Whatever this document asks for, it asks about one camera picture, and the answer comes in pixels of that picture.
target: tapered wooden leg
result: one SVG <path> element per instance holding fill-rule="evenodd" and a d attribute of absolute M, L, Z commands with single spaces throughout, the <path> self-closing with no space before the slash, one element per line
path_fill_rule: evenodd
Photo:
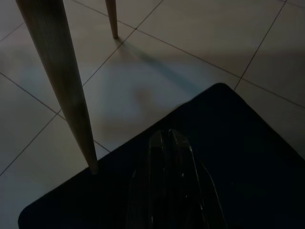
<path fill-rule="evenodd" d="M 62 0 L 16 0 L 62 111 L 93 173 L 98 165 Z"/>
<path fill-rule="evenodd" d="M 112 36 L 114 39 L 118 39 L 118 22 L 116 20 L 116 3 L 115 0 L 105 0 L 107 12 L 109 16 Z"/>

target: floor tile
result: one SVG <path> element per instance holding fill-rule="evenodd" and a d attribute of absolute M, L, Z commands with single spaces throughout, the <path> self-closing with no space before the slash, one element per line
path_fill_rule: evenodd
<path fill-rule="evenodd" d="M 84 83 L 117 49 L 107 16 L 66 0 L 65 8 L 81 80 Z M 124 40 L 132 28 L 118 23 Z M 54 111 L 60 106 L 25 25 L 0 43 L 0 72 Z"/>
<path fill-rule="evenodd" d="M 95 143 L 98 159 L 108 151 Z M 55 117 L 0 176 L 0 228 L 18 228 L 20 212 L 87 166 L 69 129 Z"/>
<path fill-rule="evenodd" d="M 105 0 L 76 1 L 108 15 Z M 160 2 L 161 0 L 116 0 L 117 19 L 137 28 Z"/>
<path fill-rule="evenodd" d="M 16 1 L 0 1 L 0 41 L 23 23 Z"/>
<path fill-rule="evenodd" d="M 287 2 L 290 2 L 292 4 L 305 7 L 305 0 L 287 0 Z"/>
<path fill-rule="evenodd" d="M 305 109 L 241 80 L 236 92 L 305 159 Z"/>
<path fill-rule="evenodd" d="M 114 150 L 213 84 L 238 80 L 135 31 L 84 85 L 94 139 Z"/>
<path fill-rule="evenodd" d="M 139 30 L 242 76 L 283 4 L 164 0 Z"/>
<path fill-rule="evenodd" d="M 0 74 L 0 173 L 54 115 Z"/>
<path fill-rule="evenodd" d="M 305 9 L 285 4 L 244 79 L 305 106 Z"/>

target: chair leg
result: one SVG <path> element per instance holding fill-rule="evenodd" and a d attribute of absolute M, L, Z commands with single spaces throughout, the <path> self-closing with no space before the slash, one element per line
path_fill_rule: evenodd
<path fill-rule="evenodd" d="M 62 0 L 16 0 L 70 129 L 93 173 L 98 164 Z"/>
<path fill-rule="evenodd" d="M 112 36 L 114 39 L 118 39 L 118 22 L 116 20 L 116 3 L 115 0 L 105 0 L 107 12 L 109 16 Z"/>

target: black mat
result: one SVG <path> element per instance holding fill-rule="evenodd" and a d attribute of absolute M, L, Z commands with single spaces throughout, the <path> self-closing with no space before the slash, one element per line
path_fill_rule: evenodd
<path fill-rule="evenodd" d="M 216 84 L 27 206 L 20 229 L 124 228 L 137 155 L 158 129 L 189 139 L 213 177 L 228 228 L 305 228 L 305 162 L 236 93 Z"/>

